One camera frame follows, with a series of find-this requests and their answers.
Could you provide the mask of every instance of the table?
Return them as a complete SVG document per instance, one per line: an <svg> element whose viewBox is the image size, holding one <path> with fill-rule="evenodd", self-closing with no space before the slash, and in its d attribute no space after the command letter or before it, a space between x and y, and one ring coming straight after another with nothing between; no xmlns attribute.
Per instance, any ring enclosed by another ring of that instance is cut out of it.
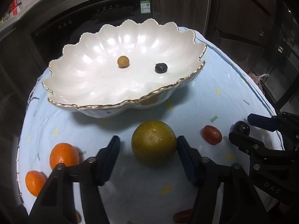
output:
<svg viewBox="0 0 299 224"><path fill-rule="evenodd" d="M28 100L17 159L19 187L28 212L36 198L26 188L26 173L37 170L49 176L49 155L56 144L72 144L80 152L81 160L85 160L106 147L113 135L118 135L119 157L110 181L99 188L110 223L173 223L173 214L192 208L197 188L187 181L177 153L159 168L144 166L135 159L131 137L137 126L148 120L164 121L177 136L184 135L191 147L217 164L230 166L239 162L249 172L249 156L230 143L228 134L236 121L247 121L250 113L271 117L275 111L248 75L197 31L195 35L197 43L208 45L202 58L206 61L203 71L191 84L151 109L128 109L108 119L67 112L47 101L50 94L41 81L50 76L50 71L43 73ZM222 132L220 144L211 146L202 139L200 131L205 125L213 125ZM267 148L283 150L279 132L251 127L250 136L263 141ZM266 209L277 202L261 190L258 192ZM78 183L74 183L74 199L83 216ZM219 188L215 223L220 217L221 204Z"/></svg>

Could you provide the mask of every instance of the bowl rim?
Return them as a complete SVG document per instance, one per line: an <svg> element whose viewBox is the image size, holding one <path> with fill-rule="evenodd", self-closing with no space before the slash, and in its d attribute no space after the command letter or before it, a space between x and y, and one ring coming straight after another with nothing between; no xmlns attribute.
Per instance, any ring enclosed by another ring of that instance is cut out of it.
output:
<svg viewBox="0 0 299 224"><path fill-rule="evenodd" d="M149 18L149 19L147 19L147 20L154 20L154 21L158 24L158 22L157 22L155 19ZM126 22L126 21L132 21L132 22L134 22L135 24L137 24L135 21L133 21L133 20L131 20L131 19L127 19L127 20L123 21L123 22L121 23L121 25L122 25L124 22ZM180 30L178 29L178 26L177 26L177 24L176 24L175 22L168 22L168 23L174 23L175 26L176 26L176 28L177 28L177 30L180 31ZM113 25L110 25L110 24L105 24L105 25L103 25L103 26L100 28L100 30L99 30L98 32L96 32L96 33L94 33L94 34L99 33L99 32L101 31L101 29L102 29L103 27L107 26L107 25L108 25L108 26L113 26ZM195 39L196 39L196 37L195 37L195 32L194 32L194 30L192 30L192 32L193 32L193 42L196 44L196 42L195 42ZM83 33L83 34L80 36L79 41L78 41L75 45L77 45L78 43L80 43L81 38L82 38L82 36L83 36L84 34L93 34L93 33L89 33L89 32L85 32L85 33ZM203 57L204 53L205 53L206 50L207 50L207 43L205 43L205 42L202 42L202 43L204 43L205 45L204 45L204 50L203 50L202 54L198 57L198 58L199 58L199 61L201 61L201 58ZM60 59L62 59L63 56L64 56L64 47L63 47L63 49L62 49L62 57L61 57ZM53 71L52 71L52 69L51 69L51 65L50 65L52 61L53 61L53 60L51 60L51 61L49 62L49 65L48 65L49 70L51 71L51 77L53 76ZM198 71L200 71L200 70L203 68L203 66L205 65L205 63L206 63L206 62L203 61L202 64L201 64L201 65L200 65L194 72L192 72L190 75L188 75L188 76L186 76L186 77L184 77L184 78L180 78L179 80L177 80L176 83L174 83L174 84L170 84L170 85L167 85L167 86L164 86L164 87L160 87L160 88L158 88L158 89L156 89L156 90L154 90L154 91L151 91L151 92L148 93L147 95L144 95L144 96L140 97L139 99L126 99L126 100L124 100L124 101L122 101L122 102L120 102L120 103L114 104L114 105L83 105L83 106L78 106L78 105L76 105L76 104L62 104L62 103L58 103L58 102L55 102L55 101L51 100L50 97L48 97L48 101L49 101L51 104L53 104L53 105L63 106L63 107L75 107L77 110L78 110L78 109L82 109L82 108L93 109L93 108L113 107L113 106L117 106L117 105L122 105L122 104L124 104L124 103L139 102L140 100L142 100L142 99L146 99L147 97L149 97L149 96L151 96L151 95L153 95L153 94L159 93L159 92L161 92L161 91L164 90L164 89L167 89L167 88L170 88L170 87L178 86L178 85L180 84L181 81L184 81L184 80L186 80L186 79L192 77L192 76L195 75ZM53 90L51 90L50 88L46 87L46 85L44 84L44 80L43 80L41 83L42 83L43 87L44 87L48 92L52 93L53 95L55 94Z"/></svg>

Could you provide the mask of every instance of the green and white sticker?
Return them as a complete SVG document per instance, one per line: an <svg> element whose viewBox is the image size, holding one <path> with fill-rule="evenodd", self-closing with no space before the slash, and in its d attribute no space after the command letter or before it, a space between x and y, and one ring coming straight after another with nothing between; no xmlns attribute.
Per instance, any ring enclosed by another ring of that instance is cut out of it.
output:
<svg viewBox="0 0 299 224"><path fill-rule="evenodd" d="M150 13L150 0L140 1L141 13Z"/></svg>

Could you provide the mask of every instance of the gold rim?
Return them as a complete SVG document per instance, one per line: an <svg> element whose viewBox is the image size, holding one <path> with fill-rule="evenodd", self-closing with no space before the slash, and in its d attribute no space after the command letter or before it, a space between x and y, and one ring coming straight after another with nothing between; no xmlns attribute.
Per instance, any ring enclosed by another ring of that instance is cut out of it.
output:
<svg viewBox="0 0 299 224"><path fill-rule="evenodd" d="M196 39L196 37L195 37L195 32L193 31L193 35L194 35L194 38L193 38L193 41L194 41L194 43L196 44L196 42L195 42L195 39ZM204 46L204 51L203 51L203 53L199 56L199 61L201 61L200 59L203 57L203 55L204 55L204 53L206 52L206 50L207 50L207 44L206 43L204 43L205 44L205 46ZM128 100L124 100L124 101L122 101L122 102L120 102L120 103L117 103L117 104L114 104L114 105L84 105L84 106L78 106L78 105L76 105L76 104L61 104L61 103L57 103L57 102L55 102L55 101L53 101L53 100L51 100L50 98L48 98L48 101L51 103L51 104L53 104L53 105L57 105L57 106L65 106L65 107L75 107L76 109L82 109L82 108L87 108L87 109L94 109L94 108L103 108L103 107L112 107L112 106L117 106L117 105L121 105L121 104L123 104L123 103L132 103L132 102L139 102L140 100L142 100L142 99L146 99L147 97L149 97L149 96L151 96L151 95L153 95L153 94L156 94L156 93L159 93L159 92L161 92L162 90L164 90L164 89L167 89L167 88L170 88L170 87L174 87L174 86L177 86L177 85L179 85L179 83L181 82L181 81L184 81L184 80L186 80L186 79L188 79L188 78L190 78L190 77L192 77L193 75L195 75L198 71L200 71L202 68L203 68L203 66L205 65L205 61L203 61L203 63L194 71L194 72L192 72L189 76L187 76L187 77L184 77L184 78L180 78L175 84L170 84L170 85L168 85L168 86L164 86L164 87L160 87L160 88L158 88L157 90L154 90L154 91L152 91L152 92L150 92L149 94L147 94L147 95L145 95L145 96L142 96L141 98L139 98L139 99L133 99L133 100L131 100L131 99L128 99ZM51 69L51 66L50 66L50 64L49 64L49 70L51 71L51 76L53 75L53 71L52 71L52 69ZM42 81L42 85L43 85L43 87L47 90L47 91L49 91L50 93L52 93L53 95L55 94L54 92L53 92L53 90L51 90L50 88L47 88L45 85L44 85L44 81Z"/></svg>

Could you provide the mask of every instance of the white scalloped bowl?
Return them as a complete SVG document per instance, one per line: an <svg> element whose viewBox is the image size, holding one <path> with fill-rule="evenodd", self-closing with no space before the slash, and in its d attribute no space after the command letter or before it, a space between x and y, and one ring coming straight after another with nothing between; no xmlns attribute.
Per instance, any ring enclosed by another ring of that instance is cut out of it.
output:
<svg viewBox="0 0 299 224"><path fill-rule="evenodd" d="M107 24L98 33L82 34L77 44L65 45L63 56L49 64L51 77L42 83L53 93L50 103L96 118L150 108L190 83L203 68L200 58L207 45L194 40L194 31L180 32L173 22ZM130 60L127 68L117 64L122 55ZM167 64L167 72L156 73L157 63Z"/></svg>

